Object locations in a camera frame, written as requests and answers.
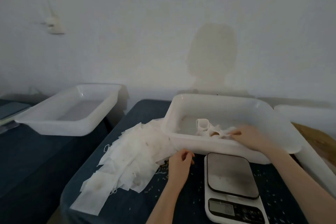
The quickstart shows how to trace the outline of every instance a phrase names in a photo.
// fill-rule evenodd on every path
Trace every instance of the pile of tea bags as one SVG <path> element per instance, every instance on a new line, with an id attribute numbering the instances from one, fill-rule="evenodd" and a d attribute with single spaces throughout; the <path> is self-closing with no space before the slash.
<path id="1" fill-rule="evenodd" d="M 83 182 L 81 194 L 70 208 L 98 215 L 118 188 L 138 193 L 144 190 L 159 165 L 176 152 L 169 137 L 161 132 L 161 122 L 139 123 L 107 145 L 98 164 L 103 166 Z"/>
<path id="2" fill-rule="evenodd" d="M 235 130 L 236 127 L 221 129 L 219 125 L 213 126 L 207 119 L 196 120 L 197 136 L 229 139 L 228 133 Z"/>

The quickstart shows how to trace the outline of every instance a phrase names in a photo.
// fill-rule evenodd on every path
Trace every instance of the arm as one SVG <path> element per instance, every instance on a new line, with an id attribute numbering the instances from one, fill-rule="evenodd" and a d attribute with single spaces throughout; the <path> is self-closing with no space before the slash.
<path id="1" fill-rule="evenodd" d="M 299 204 L 310 224 L 331 224 L 336 219 L 336 201 L 317 184 L 282 148 L 255 127 L 242 126 L 231 137 L 268 157 Z"/>
<path id="2" fill-rule="evenodd" d="M 189 168 L 195 155 L 186 149 L 180 150 L 169 159 L 168 182 L 162 191 L 146 224 L 171 224 L 177 198 L 187 181 Z"/>

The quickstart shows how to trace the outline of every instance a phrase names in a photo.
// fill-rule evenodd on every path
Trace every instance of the digital kitchen scale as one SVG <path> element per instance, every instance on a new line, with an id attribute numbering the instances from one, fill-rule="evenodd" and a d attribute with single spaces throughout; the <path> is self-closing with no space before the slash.
<path id="1" fill-rule="evenodd" d="M 269 224 L 249 162 L 209 153 L 204 158 L 205 212 L 223 224 Z"/>

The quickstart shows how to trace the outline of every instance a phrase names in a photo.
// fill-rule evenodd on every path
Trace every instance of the white plastic tray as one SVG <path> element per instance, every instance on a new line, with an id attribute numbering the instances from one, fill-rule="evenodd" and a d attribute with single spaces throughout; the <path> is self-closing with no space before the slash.
<path id="1" fill-rule="evenodd" d="M 274 110 L 291 122 L 321 130 L 336 139 L 336 110 L 289 105 L 277 105 Z M 336 175 L 304 138 L 301 144 L 302 150 L 295 156 L 305 171 L 336 198 Z"/>
<path id="2" fill-rule="evenodd" d="M 252 98 L 180 94 L 174 97 L 162 123 L 175 148 L 187 148 L 198 154 L 210 152 L 244 157 L 250 162 L 268 164 L 269 159 L 234 140 L 196 136 L 196 120 L 205 118 L 222 129 L 242 124 L 256 126 L 288 153 L 301 149 L 302 136 L 282 115 L 267 103 Z"/>
<path id="3" fill-rule="evenodd" d="M 42 135 L 84 136 L 114 107 L 120 88 L 105 83 L 77 85 L 31 107 L 15 121 Z"/>

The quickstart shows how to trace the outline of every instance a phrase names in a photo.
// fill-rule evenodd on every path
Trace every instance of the blue table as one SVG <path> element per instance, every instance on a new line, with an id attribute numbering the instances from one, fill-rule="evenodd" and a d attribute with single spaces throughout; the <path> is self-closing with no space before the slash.
<path id="1" fill-rule="evenodd" d="M 44 136 L 24 124 L 1 134 L 0 223 L 45 224 L 65 185 L 107 134 L 104 121 L 83 137 Z"/>
<path id="2" fill-rule="evenodd" d="M 108 197 L 98 216 L 71 210 L 69 207 L 79 195 L 84 180 L 98 169 L 104 147 L 118 139 L 121 132 L 139 122 L 147 123 L 163 118 L 170 102 L 141 100 L 116 125 L 84 165 L 66 185 L 61 196 L 61 212 L 69 223 L 145 223 L 167 183 L 168 168 L 154 175 L 141 193 L 118 189 Z M 188 180 L 176 203 L 173 223 L 212 223 L 204 210 L 204 156 L 196 154 Z M 251 164 L 252 172 L 270 223 L 307 223 L 292 194 L 273 165 Z"/>

